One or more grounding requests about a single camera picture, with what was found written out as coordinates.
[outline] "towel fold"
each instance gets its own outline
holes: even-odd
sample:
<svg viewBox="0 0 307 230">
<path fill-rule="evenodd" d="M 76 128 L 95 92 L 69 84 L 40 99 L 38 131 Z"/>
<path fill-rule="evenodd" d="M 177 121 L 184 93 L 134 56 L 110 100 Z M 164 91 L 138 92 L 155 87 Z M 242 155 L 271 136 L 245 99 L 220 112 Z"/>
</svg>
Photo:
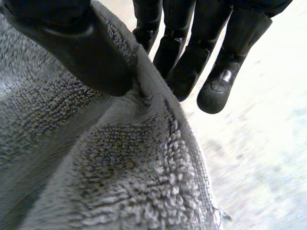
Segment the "towel fold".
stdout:
<svg viewBox="0 0 307 230">
<path fill-rule="evenodd" d="M 87 88 L 0 16 L 0 229 L 219 230 L 179 102 L 126 26 L 92 4 L 135 71 L 124 97 Z"/>
</svg>

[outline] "gray towel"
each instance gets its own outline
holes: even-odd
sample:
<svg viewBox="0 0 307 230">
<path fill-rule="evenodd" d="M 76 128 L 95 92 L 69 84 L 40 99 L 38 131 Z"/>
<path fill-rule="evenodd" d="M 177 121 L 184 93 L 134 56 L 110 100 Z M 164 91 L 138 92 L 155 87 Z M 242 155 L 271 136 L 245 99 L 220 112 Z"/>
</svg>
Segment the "gray towel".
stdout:
<svg viewBox="0 0 307 230">
<path fill-rule="evenodd" d="M 126 26 L 92 4 L 136 73 L 124 97 L 82 85 L 0 16 L 0 229 L 220 229 L 179 102 Z"/>
</svg>

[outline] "black rubber finger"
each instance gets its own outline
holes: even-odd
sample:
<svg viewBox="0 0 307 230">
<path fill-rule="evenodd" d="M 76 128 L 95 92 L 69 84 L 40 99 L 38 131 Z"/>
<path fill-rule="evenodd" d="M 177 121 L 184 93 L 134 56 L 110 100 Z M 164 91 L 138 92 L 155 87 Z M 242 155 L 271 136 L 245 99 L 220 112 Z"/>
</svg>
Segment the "black rubber finger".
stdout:
<svg viewBox="0 0 307 230">
<path fill-rule="evenodd" d="M 15 29 L 48 50 L 88 87 L 113 96 L 131 88 L 132 72 L 92 6 L 68 27 L 15 17 L 6 8 L 4 14 Z"/>
<path fill-rule="evenodd" d="M 167 77 L 182 53 L 195 2 L 195 0 L 163 0 L 165 33 L 153 59 L 163 78 Z"/>
</svg>

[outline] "white surface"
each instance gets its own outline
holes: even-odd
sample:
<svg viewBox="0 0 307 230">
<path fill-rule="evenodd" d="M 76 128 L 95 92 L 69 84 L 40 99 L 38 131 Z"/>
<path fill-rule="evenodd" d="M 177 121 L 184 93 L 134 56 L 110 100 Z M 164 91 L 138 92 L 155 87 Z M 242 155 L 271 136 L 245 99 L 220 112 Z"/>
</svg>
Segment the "white surface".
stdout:
<svg viewBox="0 0 307 230">
<path fill-rule="evenodd" d="M 130 30 L 132 0 L 101 0 Z M 150 57 L 158 48 L 160 33 Z M 182 103 L 204 149 L 226 230 L 307 229 L 307 1 L 295 0 L 254 45 L 225 109 L 196 105 L 222 43 Z"/>
</svg>

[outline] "gray fabric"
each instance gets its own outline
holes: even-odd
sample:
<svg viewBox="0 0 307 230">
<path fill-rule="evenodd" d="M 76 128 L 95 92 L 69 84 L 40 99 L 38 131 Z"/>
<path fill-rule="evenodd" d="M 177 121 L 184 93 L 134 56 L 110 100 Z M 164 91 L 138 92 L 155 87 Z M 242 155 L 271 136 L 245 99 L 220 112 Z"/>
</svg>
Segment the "gray fabric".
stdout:
<svg viewBox="0 0 307 230">
<path fill-rule="evenodd" d="M 180 104 L 126 26 L 93 5 L 136 73 L 124 97 L 88 89 L 0 16 L 0 229 L 220 229 Z"/>
</svg>

